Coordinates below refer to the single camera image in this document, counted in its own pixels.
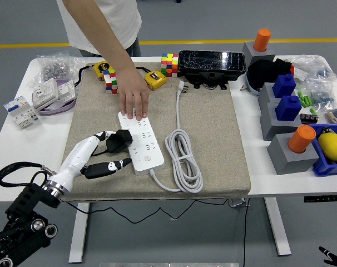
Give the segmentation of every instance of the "human hand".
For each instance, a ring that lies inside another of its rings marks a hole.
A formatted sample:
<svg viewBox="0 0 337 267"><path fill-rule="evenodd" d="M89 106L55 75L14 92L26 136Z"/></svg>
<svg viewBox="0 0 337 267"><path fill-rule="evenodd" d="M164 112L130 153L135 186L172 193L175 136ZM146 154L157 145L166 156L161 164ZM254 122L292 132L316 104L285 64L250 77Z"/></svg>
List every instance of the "human hand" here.
<svg viewBox="0 0 337 267"><path fill-rule="evenodd" d="M133 118L133 102L136 110L136 120L147 117L149 90L147 83L139 71L133 67L126 67L116 71L119 89L120 110L128 118Z"/></svg>

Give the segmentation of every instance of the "rubik's cube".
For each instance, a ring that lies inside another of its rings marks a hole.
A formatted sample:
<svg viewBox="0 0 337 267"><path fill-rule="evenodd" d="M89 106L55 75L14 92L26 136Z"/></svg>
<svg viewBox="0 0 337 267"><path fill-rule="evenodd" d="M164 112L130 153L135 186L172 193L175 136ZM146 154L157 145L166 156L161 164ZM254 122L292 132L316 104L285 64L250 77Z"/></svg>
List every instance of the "rubik's cube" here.
<svg viewBox="0 0 337 267"><path fill-rule="evenodd" d="M106 83L106 93L119 93L117 85L117 75L112 66L108 70L103 71L104 81Z"/></svg>
<svg viewBox="0 0 337 267"><path fill-rule="evenodd" d="M163 53L161 57L161 73L166 77L177 77L179 54Z"/></svg>

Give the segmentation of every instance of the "gray floor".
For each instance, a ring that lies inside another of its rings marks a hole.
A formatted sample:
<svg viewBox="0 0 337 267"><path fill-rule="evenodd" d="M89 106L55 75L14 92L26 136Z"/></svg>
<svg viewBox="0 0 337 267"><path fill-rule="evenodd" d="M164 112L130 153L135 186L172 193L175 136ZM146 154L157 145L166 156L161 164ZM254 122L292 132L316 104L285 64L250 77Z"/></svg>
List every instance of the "gray floor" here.
<svg viewBox="0 0 337 267"><path fill-rule="evenodd" d="M337 38L337 0L233 1L138 0L143 24L140 40L254 39L259 28L272 38ZM0 44L67 42L56 1L0 0ZM337 74L337 42L271 43L277 55L321 55ZM142 46L143 56L160 56L182 49L241 51L238 44ZM0 49L0 130L29 62L73 48ZM318 250L337 255L337 202L305 204L303 197L278 197L292 256L278 257L263 199L252 199L247 216L246 266L325 266ZM173 216L191 201L116 201L92 204L113 206L131 220L139 220L162 206ZM9 203L0 203L0 231ZM65 266L70 251L75 210L62 204L57 210L39 205L37 212L55 223L60 233L21 266ZM101 262L239 263L242 266L245 208L195 203L178 220L162 212L139 224L130 224L113 211L90 216L85 256L80 266Z"/></svg>

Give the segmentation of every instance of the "black case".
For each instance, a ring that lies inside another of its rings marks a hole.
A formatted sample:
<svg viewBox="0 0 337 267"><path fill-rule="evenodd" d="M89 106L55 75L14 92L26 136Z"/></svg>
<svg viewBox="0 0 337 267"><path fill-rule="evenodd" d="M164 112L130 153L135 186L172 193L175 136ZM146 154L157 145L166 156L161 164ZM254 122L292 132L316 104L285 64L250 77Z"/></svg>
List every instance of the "black case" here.
<svg viewBox="0 0 337 267"><path fill-rule="evenodd" d="M245 56L241 52L181 50L178 69L195 88L204 84L226 89L228 81L236 81L246 72Z"/></svg>

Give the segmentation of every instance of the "gray pedestal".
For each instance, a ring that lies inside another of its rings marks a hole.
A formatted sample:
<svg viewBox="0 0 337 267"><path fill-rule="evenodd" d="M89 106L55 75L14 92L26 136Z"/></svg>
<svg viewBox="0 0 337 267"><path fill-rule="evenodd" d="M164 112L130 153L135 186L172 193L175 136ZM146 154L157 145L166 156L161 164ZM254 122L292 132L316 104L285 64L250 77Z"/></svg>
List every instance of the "gray pedestal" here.
<svg viewBox="0 0 337 267"><path fill-rule="evenodd" d="M300 116L297 116L294 121L279 121L275 111L278 103L265 103L261 106L260 124L262 137L265 141L271 141L277 134L295 132L302 124Z"/></svg>
<svg viewBox="0 0 337 267"><path fill-rule="evenodd" d="M312 144L303 153L295 153L288 147L294 132L276 135L267 151L278 175L293 174L308 170L319 158Z"/></svg>
<svg viewBox="0 0 337 267"><path fill-rule="evenodd" d="M272 82L264 83L264 86L261 89L259 97L257 98L260 110L264 103L280 103L281 97L275 97L274 91L272 90L273 86L274 83ZM295 96L296 95L295 91L293 91L291 95Z"/></svg>
<svg viewBox="0 0 337 267"><path fill-rule="evenodd" d="M258 52L254 49L255 41L245 42L242 47L242 52L245 55L246 69L258 60L271 60L273 61L276 54L273 50L267 48L265 52Z"/></svg>

